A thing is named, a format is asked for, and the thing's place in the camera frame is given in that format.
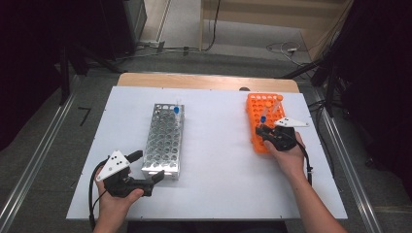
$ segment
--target wire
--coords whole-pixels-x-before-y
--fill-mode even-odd
[[[218,15],[219,15],[219,9],[221,7],[221,0],[218,2],[218,8],[216,9],[216,14],[215,14],[215,22],[213,24],[213,38],[212,38],[212,43],[209,45],[209,47],[206,50],[202,51],[208,51],[212,48],[212,46],[215,44],[216,40],[216,24],[218,23]]]
[[[309,105],[308,105],[308,108],[311,108],[311,107],[313,107],[313,106],[315,106],[315,105],[322,105],[322,104],[324,104],[324,102],[325,102],[325,100],[317,101],[317,102],[315,102],[315,103],[309,104]]]
[[[273,53],[280,53],[279,51],[274,51],[274,50],[272,49],[272,46],[276,46],[276,45],[288,45],[288,44],[296,44],[296,47],[291,46],[291,49],[296,49],[296,51],[307,51],[307,50],[299,50],[299,48],[301,47],[300,43],[294,42],[294,41],[273,43],[273,44],[267,45],[267,46],[266,46],[266,49],[267,49],[268,51],[270,51],[270,52],[273,52]]]
[[[94,230],[94,227],[96,226],[96,220],[94,219],[94,205],[91,205],[92,199],[93,199],[93,183],[94,183],[94,177],[96,176],[97,170],[105,165],[107,162],[107,159],[104,161],[101,161],[93,170],[91,173],[90,177],[90,183],[88,184],[88,211],[89,211],[89,216],[88,216],[88,221],[90,222],[91,230]]]
[[[104,192],[96,199],[96,201],[93,203],[93,210],[94,207],[96,206],[97,202],[100,200],[100,198],[107,192],[107,190],[104,190]]]
[[[212,1],[209,1],[209,9],[212,9]],[[210,22],[211,22],[211,20],[210,20],[210,18],[212,18],[212,11],[209,11],[209,16],[208,16],[208,18],[209,18],[209,20],[208,20],[208,41],[211,41],[210,40]]]
[[[297,140],[296,143],[299,145],[300,150],[302,150],[303,152],[303,156],[305,156],[306,158],[306,173],[308,176],[308,183],[312,185],[312,169],[313,167],[310,166],[310,162],[309,162],[309,154],[306,151],[305,147],[303,145],[301,145]]]
[[[285,54],[285,52],[284,52],[284,50],[283,50],[283,45],[284,45],[284,44],[281,45],[281,53],[282,53],[282,55],[283,55],[285,58],[287,58],[289,61],[293,62],[294,64],[296,64],[296,65],[298,65],[298,66],[303,66],[302,64],[294,61],[294,60],[291,58],[291,56],[294,54],[294,52],[292,53],[291,56],[288,56],[287,54]]]
[[[216,25],[218,23],[218,15],[219,15],[219,10],[221,7],[221,0],[219,0],[218,2],[218,8],[216,9],[216,14],[215,14],[215,20],[214,20],[214,25],[213,25],[213,39],[211,44],[209,45],[209,47],[206,50],[199,50],[197,48],[191,48],[191,47],[183,47],[183,48],[162,48],[165,51],[162,52],[157,52],[157,53],[150,53],[150,54],[142,54],[142,55],[132,55],[130,57],[126,57],[126,58],[131,58],[131,57],[146,57],[146,56],[153,56],[153,55],[162,55],[162,54],[166,54],[166,53],[170,53],[170,52],[185,52],[185,51],[192,51],[192,52],[205,52],[208,51],[212,48],[212,46],[215,44],[215,40],[216,40]],[[151,46],[145,46],[143,49],[138,49],[138,50],[144,50],[146,48],[151,48],[151,49],[158,49],[156,47],[151,47]]]

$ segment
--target test tube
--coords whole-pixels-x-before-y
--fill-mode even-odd
[[[173,108],[173,113],[175,113],[175,121],[176,121],[176,123],[179,125],[179,112],[180,112],[180,109],[179,109],[179,106],[175,106],[174,108]]]
[[[278,111],[282,100],[283,100],[283,95],[277,95],[276,96],[276,102],[275,102],[275,106],[273,106],[272,113],[276,113],[276,111]]]
[[[269,101],[264,103],[264,109],[263,109],[263,112],[261,113],[261,116],[260,116],[260,123],[265,123],[266,122],[266,119],[267,119],[266,115],[267,115],[267,112],[270,109],[270,107],[272,107],[272,104]]]

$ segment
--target white board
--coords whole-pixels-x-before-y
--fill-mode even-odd
[[[245,111],[248,93],[113,87],[67,218],[88,219],[88,183],[94,167],[114,150],[144,150],[154,104],[177,100],[185,105],[180,178],[158,183],[152,197],[142,197],[130,208],[128,219],[299,218],[292,189],[276,161],[253,151]],[[310,124],[296,131],[314,167],[315,190],[336,218],[347,218],[303,95],[281,94],[286,116]],[[141,160],[131,164],[135,179],[143,179]],[[96,186],[93,194],[95,200]]]

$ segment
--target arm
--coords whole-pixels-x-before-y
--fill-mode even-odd
[[[303,145],[299,133],[296,140]],[[347,232],[326,208],[318,194],[307,182],[303,172],[303,152],[299,146],[288,151],[277,151],[268,141],[264,142],[276,158],[291,184],[297,208],[305,230],[310,232]]]
[[[99,196],[105,192],[103,182],[96,181]],[[124,198],[104,193],[99,200],[99,219],[94,233],[114,233],[121,227],[130,206],[143,195],[142,189],[135,189]]]

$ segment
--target wrist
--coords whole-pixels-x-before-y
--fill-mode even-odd
[[[287,174],[287,178],[290,184],[301,183],[302,181],[307,182],[303,171],[290,172]]]
[[[117,226],[114,222],[105,220],[104,217],[100,217],[97,220],[93,233],[116,233],[118,228],[119,226]]]

